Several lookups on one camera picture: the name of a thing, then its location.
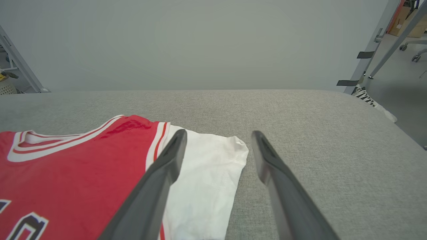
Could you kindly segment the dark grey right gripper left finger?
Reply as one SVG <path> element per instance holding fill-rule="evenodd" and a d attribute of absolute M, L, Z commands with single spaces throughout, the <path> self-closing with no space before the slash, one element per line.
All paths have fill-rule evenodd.
<path fill-rule="evenodd" d="M 180 175 L 187 132 L 180 129 L 134 187 L 100 240 L 157 240 L 170 186 Z"/>

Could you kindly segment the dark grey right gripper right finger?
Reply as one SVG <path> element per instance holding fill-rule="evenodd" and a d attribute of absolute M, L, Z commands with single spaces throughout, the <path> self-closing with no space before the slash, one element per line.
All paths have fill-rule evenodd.
<path fill-rule="evenodd" d="M 267 187 L 281 240 L 338 240 L 332 226 L 261 131 L 252 132 L 257 174 Z"/>

